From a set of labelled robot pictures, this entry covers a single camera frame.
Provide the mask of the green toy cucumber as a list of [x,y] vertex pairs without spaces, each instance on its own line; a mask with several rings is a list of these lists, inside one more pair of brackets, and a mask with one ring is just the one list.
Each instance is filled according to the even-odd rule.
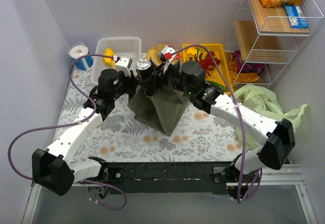
[[219,89],[222,92],[228,92],[228,89],[226,87],[224,87],[223,85],[214,82],[214,81],[207,81],[207,83],[209,83],[210,85],[214,86],[215,88]]

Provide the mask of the blue snack box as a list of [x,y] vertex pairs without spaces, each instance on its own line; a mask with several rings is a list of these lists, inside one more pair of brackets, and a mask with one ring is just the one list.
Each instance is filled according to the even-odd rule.
[[291,28],[293,29],[308,29],[309,23],[305,18],[299,6],[287,5],[284,6]]

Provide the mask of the yellow toy pepper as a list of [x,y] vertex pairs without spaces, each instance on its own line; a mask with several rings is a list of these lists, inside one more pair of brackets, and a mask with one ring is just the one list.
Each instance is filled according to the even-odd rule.
[[197,49],[194,48],[194,47],[190,47],[186,51],[185,59],[186,60],[193,60],[196,55],[197,55]]

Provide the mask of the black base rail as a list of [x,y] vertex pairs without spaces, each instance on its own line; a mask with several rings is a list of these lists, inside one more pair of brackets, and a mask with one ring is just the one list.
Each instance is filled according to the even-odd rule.
[[230,162],[135,162],[102,163],[93,184],[106,183],[126,194],[212,193],[228,194],[227,185],[237,186],[228,170]]

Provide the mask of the pale yellow flat tray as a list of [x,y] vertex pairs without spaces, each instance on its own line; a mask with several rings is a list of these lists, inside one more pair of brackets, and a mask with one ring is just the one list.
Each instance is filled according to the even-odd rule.
[[[157,54],[157,51],[156,51],[156,47],[150,48],[147,51],[146,59],[147,60],[152,60],[154,62],[154,64],[157,65],[157,66],[161,64],[161,60],[158,57],[158,54]],[[181,58],[179,60],[174,60],[173,59],[172,64],[174,65],[177,62],[182,63],[182,55],[181,55]]]

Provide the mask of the orange chips bag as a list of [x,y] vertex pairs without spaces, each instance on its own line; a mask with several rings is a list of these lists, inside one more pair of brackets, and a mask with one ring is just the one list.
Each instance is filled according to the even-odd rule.
[[262,83],[262,79],[258,73],[239,73],[239,68],[234,52],[226,53],[227,67],[232,84],[234,83]]

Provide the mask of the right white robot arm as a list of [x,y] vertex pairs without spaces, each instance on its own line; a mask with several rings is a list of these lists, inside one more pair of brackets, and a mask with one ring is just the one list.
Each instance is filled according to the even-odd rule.
[[219,88],[205,80],[205,71],[196,61],[182,66],[164,64],[155,68],[150,76],[150,89],[157,93],[168,86],[190,96],[191,103],[213,116],[220,117],[233,125],[244,126],[260,146],[247,154],[237,156],[221,175],[224,179],[238,181],[240,175],[250,174],[260,168],[279,170],[295,146],[293,124],[282,119],[276,121],[234,103]]

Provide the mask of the olive green canvas bag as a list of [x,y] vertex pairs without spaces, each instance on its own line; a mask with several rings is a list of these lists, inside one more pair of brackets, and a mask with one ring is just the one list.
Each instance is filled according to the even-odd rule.
[[148,96],[139,85],[128,107],[135,113],[135,119],[171,136],[188,103],[189,95],[173,88],[164,87],[161,92]]

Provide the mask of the deep yellow plastic bin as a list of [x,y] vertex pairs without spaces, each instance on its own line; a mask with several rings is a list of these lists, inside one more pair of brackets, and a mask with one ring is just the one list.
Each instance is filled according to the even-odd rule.
[[[228,66],[226,63],[226,57],[225,57],[225,53],[224,53],[224,49],[223,46],[219,43],[215,43],[215,44],[201,44],[202,46],[206,47],[210,52],[213,51],[216,53],[216,56],[218,59],[220,59],[221,63],[220,65],[218,65],[219,70],[221,71],[221,73],[224,76],[224,79],[227,81],[231,91],[233,91],[233,87],[232,87],[232,82],[231,82],[231,78],[229,75],[229,70],[228,70]],[[201,47],[195,46],[194,48],[197,49],[197,54],[199,52],[203,53],[203,58],[205,58],[205,56],[208,54],[207,51]],[[186,50],[182,51],[182,62],[186,62],[189,60],[185,59],[186,56]],[[224,80],[221,78],[219,71],[217,70],[216,66],[211,66],[210,68],[214,68],[213,71],[210,71],[209,73],[211,74],[211,76],[207,76],[207,74],[205,75],[206,81],[214,81],[217,82],[221,85],[223,85],[224,87],[226,87],[228,89],[228,87],[225,85]]]

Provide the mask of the black drink can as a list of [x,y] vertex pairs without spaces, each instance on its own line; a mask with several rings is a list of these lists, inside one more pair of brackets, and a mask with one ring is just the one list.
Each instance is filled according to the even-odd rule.
[[139,59],[136,62],[136,72],[138,74],[139,83],[142,84],[151,78],[153,67],[152,62],[147,59]]

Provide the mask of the yellow toy fruit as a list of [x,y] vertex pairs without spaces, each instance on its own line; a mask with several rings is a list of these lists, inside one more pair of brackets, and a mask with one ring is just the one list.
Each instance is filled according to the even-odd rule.
[[108,56],[108,57],[104,57],[104,63],[109,66],[109,67],[114,67],[115,66],[115,61],[112,59],[112,58],[109,58],[109,56],[113,57],[114,56],[114,51],[110,48],[107,48],[105,50],[105,53],[104,53],[105,56]]

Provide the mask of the red toy lobster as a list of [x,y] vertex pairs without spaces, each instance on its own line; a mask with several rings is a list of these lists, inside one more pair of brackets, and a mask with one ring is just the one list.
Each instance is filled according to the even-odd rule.
[[203,58],[202,52],[199,52],[198,54],[194,55],[195,61],[197,61],[200,64],[201,68],[205,70],[207,76],[211,76],[209,72],[213,71],[214,68],[210,68],[210,67],[214,66],[214,62],[216,62],[217,65],[220,65],[221,63],[220,59],[217,58],[215,52],[211,51],[210,53],[213,56],[213,58],[211,58],[209,54],[207,54],[205,58]]

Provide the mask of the light green plastic bag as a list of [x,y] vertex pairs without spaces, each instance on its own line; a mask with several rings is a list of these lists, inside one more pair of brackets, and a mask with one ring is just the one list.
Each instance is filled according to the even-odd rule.
[[253,84],[247,84],[241,87],[234,92],[234,95],[237,101],[244,107],[261,116],[276,121],[281,121],[284,118],[289,120],[293,125],[294,132],[296,132],[298,127],[303,124],[303,116],[307,109],[307,104],[303,104],[297,109],[284,113],[274,92]]

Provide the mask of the white perforated plastic basket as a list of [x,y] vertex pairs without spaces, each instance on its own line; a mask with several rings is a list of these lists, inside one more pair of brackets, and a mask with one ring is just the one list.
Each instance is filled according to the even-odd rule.
[[[125,55],[133,61],[141,58],[141,39],[138,37],[110,37],[100,39],[97,43],[95,53],[105,54],[107,48],[110,48],[114,52],[114,55]],[[103,57],[95,56],[91,69],[91,83],[97,85],[101,71],[108,67]]]

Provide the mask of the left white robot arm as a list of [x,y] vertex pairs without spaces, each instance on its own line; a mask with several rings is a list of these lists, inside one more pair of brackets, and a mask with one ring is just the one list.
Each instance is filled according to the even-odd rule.
[[59,196],[66,194],[71,186],[85,179],[105,181],[104,160],[90,157],[74,162],[73,157],[91,132],[113,111],[115,101],[124,94],[134,96],[139,79],[136,72],[127,75],[123,71],[105,69],[98,85],[89,93],[75,125],[46,149],[37,149],[32,154],[32,179]]

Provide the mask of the bread slice rear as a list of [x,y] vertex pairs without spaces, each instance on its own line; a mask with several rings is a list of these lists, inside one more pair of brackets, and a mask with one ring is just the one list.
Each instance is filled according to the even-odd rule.
[[157,47],[156,47],[157,54],[159,54],[166,46],[168,46],[168,45],[167,44],[157,45]]

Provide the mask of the purple candy bag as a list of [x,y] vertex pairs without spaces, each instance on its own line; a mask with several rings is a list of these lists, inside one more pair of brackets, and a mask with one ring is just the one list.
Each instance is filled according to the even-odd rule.
[[237,72],[241,73],[262,73],[266,66],[262,63],[249,63],[245,62],[241,57],[241,52],[239,50],[234,52],[235,61],[237,63]]

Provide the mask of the tissue roll in blue wrap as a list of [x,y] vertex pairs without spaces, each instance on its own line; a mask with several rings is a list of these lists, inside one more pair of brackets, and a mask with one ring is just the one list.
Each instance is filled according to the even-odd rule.
[[[76,45],[74,47],[72,47],[69,52],[68,55],[73,59],[76,60],[82,56],[88,55],[89,54],[89,50],[88,47],[85,45]],[[86,71],[89,68],[91,68],[93,65],[93,58],[92,56],[87,56],[85,58],[80,59],[79,61],[77,61],[75,63],[75,67]]]

